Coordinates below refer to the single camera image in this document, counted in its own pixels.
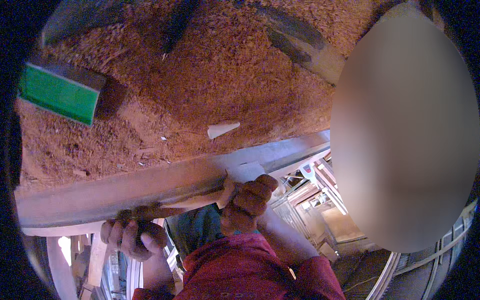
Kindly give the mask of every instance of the metal bar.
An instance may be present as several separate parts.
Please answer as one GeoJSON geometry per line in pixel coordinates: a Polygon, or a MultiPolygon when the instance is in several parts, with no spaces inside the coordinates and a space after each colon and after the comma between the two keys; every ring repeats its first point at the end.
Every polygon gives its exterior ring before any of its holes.
{"type": "MultiPolygon", "coordinates": [[[[438,250],[441,250],[441,249],[444,248],[444,239],[445,239],[445,236],[443,236],[442,239],[440,240],[440,247],[439,247],[438,250]]],[[[439,260],[438,263],[439,263],[439,264],[442,264],[442,263],[444,262],[444,255],[443,255],[443,254],[440,255],[439,259],[440,259],[440,260],[439,260]]]]}
{"type": "MultiPolygon", "coordinates": [[[[452,226],[452,240],[454,239],[455,239],[455,224],[452,226]]],[[[452,253],[450,253],[450,264],[448,265],[447,272],[450,272],[450,269],[452,269],[452,262],[453,262],[453,257],[455,253],[456,253],[455,248],[452,248],[452,253]]]]}
{"type": "MultiPolygon", "coordinates": [[[[437,251],[437,252],[439,251],[441,242],[442,242],[442,240],[439,240],[437,242],[437,245],[435,247],[435,251],[437,251]]],[[[427,288],[425,289],[425,292],[423,293],[423,297],[421,298],[422,300],[427,300],[428,295],[430,294],[430,291],[432,290],[433,281],[435,280],[435,275],[437,274],[437,268],[438,268],[439,261],[440,261],[440,256],[436,257],[435,261],[433,262],[432,272],[430,273],[430,278],[428,279],[427,288]]]]}
{"type": "Polygon", "coordinates": [[[418,263],[414,263],[413,265],[411,266],[408,266],[406,267],[405,269],[402,269],[398,272],[395,272],[394,274],[394,277],[395,276],[398,276],[400,274],[403,274],[403,273],[406,273],[408,271],[411,271],[413,269],[416,269],[420,266],[423,266],[424,264],[427,264],[429,263],[430,261],[434,260],[435,258],[439,257],[440,255],[442,255],[443,253],[447,252],[448,250],[450,250],[453,246],[455,246],[461,239],[463,239],[463,237],[466,235],[466,233],[468,232],[468,230],[465,230],[463,231],[462,233],[460,233],[458,235],[457,238],[455,238],[455,240],[453,240],[451,243],[449,243],[445,248],[443,248],[442,250],[440,250],[439,252],[435,253],[435,254],[432,254],[430,255],[429,257],[419,261],[418,263]]]}
{"type": "Polygon", "coordinates": [[[348,213],[347,208],[345,207],[345,204],[343,204],[342,201],[338,200],[337,197],[330,192],[330,189],[327,188],[326,190],[322,189],[322,191],[327,194],[327,196],[332,200],[332,202],[335,204],[335,206],[340,210],[340,212],[343,215],[346,215],[348,213]]]}
{"type": "Polygon", "coordinates": [[[400,261],[400,256],[401,253],[390,253],[390,257],[388,258],[384,270],[380,274],[380,277],[368,294],[366,300],[380,300],[382,298],[384,292],[390,284],[390,281],[392,281],[392,278],[394,277],[394,271],[396,270],[396,266],[400,261]]]}

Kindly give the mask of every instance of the metal rail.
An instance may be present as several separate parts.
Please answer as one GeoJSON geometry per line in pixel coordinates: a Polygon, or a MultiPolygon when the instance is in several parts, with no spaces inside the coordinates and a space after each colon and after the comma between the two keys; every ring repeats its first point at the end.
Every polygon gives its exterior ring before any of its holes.
{"type": "Polygon", "coordinates": [[[370,291],[370,294],[368,294],[366,300],[380,300],[382,298],[390,281],[392,281],[392,278],[394,277],[394,271],[400,261],[401,255],[401,253],[397,252],[390,253],[390,257],[388,258],[384,270],[380,274],[380,277],[377,279],[377,282],[370,291]]]}

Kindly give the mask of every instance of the wooden beam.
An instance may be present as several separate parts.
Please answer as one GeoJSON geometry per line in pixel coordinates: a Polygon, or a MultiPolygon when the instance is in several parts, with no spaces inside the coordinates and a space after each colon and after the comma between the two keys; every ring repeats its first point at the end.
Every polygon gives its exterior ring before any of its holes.
{"type": "Polygon", "coordinates": [[[69,237],[73,235],[81,235],[86,233],[100,232],[100,228],[105,220],[60,227],[46,227],[46,228],[22,228],[26,235],[39,237],[69,237]]]}
{"type": "Polygon", "coordinates": [[[107,245],[100,239],[100,232],[96,232],[93,235],[92,249],[90,252],[87,284],[95,287],[100,286],[106,253],[107,245]]]}
{"type": "MultiPolygon", "coordinates": [[[[205,196],[193,197],[185,200],[182,203],[174,203],[161,206],[161,208],[185,208],[185,211],[197,209],[218,201],[221,195],[220,192],[211,193],[205,196]]],[[[79,224],[79,225],[71,225],[71,226],[60,226],[60,227],[46,227],[46,228],[22,228],[24,234],[29,236],[40,236],[40,237],[62,237],[62,236],[78,236],[78,235],[85,235],[85,234],[92,234],[94,232],[100,232],[102,224],[105,220],[86,223],[86,224],[79,224]]],[[[78,253],[78,245],[75,244],[76,250],[73,251],[78,253]]]]}
{"type": "Polygon", "coordinates": [[[324,167],[322,169],[323,172],[332,180],[334,184],[336,184],[335,175],[333,174],[332,167],[325,161],[325,159],[320,158],[317,160],[318,164],[322,164],[324,167]]]}
{"type": "Polygon", "coordinates": [[[321,172],[321,170],[318,168],[318,164],[315,163],[315,166],[316,168],[315,169],[315,173],[317,173],[317,175],[325,182],[325,184],[332,190],[332,192],[339,198],[339,199],[342,199],[341,196],[340,196],[340,193],[338,192],[338,190],[335,188],[335,185],[328,179],[328,177],[323,173],[321,172]]]}
{"type": "Polygon", "coordinates": [[[63,227],[100,222],[151,203],[181,204],[222,190],[228,168],[258,161],[271,174],[328,150],[326,143],[329,131],[43,192],[17,191],[19,221],[23,228],[63,227]]]}

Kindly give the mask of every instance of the person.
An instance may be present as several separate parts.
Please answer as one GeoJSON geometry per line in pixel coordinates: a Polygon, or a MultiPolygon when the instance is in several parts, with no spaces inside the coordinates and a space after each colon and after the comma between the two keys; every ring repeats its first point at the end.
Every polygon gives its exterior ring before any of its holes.
{"type": "Polygon", "coordinates": [[[144,288],[133,300],[163,299],[345,299],[326,257],[267,205],[277,181],[261,175],[239,185],[221,215],[208,205],[166,219],[183,267],[183,290],[174,281],[158,225],[141,234],[138,224],[110,220],[102,241],[144,262],[144,288]]]}

